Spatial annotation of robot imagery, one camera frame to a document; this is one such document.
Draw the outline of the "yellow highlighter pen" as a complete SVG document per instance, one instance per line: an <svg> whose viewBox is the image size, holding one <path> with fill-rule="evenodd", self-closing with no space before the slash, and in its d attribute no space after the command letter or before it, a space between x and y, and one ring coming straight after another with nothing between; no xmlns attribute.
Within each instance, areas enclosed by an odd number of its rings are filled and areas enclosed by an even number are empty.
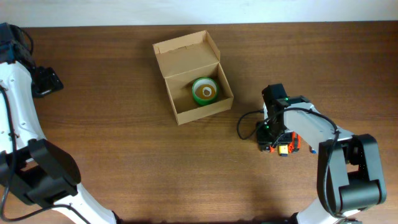
<svg viewBox="0 0 398 224"><path fill-rule="evenodd" d="M281 157L287 157L289 155L289 146L288 145L279 145L278 153Z"/></svg>

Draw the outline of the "yellow tape roll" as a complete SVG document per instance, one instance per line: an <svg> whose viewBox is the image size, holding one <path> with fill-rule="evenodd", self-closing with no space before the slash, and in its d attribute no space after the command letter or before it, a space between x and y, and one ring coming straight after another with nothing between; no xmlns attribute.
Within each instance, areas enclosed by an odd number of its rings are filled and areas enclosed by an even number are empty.
<svg viewBox="0 0 398 224"><path fill-rule="evenodd" d="M195 90L195 95L201 100L211 100L216 96L217 90L216 87L210 84L200 85Z"/></svg>

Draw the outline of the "green tape roll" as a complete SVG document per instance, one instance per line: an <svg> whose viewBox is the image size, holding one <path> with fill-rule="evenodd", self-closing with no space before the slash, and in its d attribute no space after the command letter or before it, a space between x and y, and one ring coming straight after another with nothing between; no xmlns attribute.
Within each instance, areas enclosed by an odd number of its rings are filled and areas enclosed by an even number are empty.
<svg viewBox="0 0 398 224"><path fill-rule="evenodd" d="M199 78L192 85L193 99L200 106L212 104L216 101L218 90L218 84L213 79Z"/></svg>

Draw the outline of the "brown cardboard box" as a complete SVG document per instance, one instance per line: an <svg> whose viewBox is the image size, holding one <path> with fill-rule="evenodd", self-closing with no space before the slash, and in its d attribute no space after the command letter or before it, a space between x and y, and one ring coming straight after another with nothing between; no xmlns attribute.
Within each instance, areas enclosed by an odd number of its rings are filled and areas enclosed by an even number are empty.
<svg viewBox="0 0 398 224"><path fill-rule="evenodd" d="M185 124L231 109L234 95L221 66L221 54L208 31L153 45L177 124ZM195 80L207 77L218 84L216 101L200 106L193 99Z"/></svg>

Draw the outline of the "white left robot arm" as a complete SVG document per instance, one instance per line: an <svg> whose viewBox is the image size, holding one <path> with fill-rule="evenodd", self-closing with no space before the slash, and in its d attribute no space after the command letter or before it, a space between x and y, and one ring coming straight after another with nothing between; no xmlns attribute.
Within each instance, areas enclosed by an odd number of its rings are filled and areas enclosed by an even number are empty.
<svg viewBox="0 0 398 224"><path fill-rule="evenodd" d="M1 220L20 222L49 210L74 223L121 223L84 188L74 158L45 137L34 98L63 89L51 67L38 67L34 41L1 24Z"/></svg>

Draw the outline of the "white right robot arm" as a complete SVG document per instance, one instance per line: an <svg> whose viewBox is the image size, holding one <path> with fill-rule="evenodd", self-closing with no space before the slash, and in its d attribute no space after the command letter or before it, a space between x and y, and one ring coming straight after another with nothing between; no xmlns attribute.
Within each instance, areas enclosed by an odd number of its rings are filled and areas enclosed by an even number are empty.
<svg viewBox="0 0 398 224"><path fill-rule="evenodd" d="M351 216L386 201L379 146L370 134L355 135L322 115L304 96L290 97L282 84L262 91L264 120L256 124L263 151L298 149L303 139L318 156L317 198L287 223L351 223Z"/></svg>

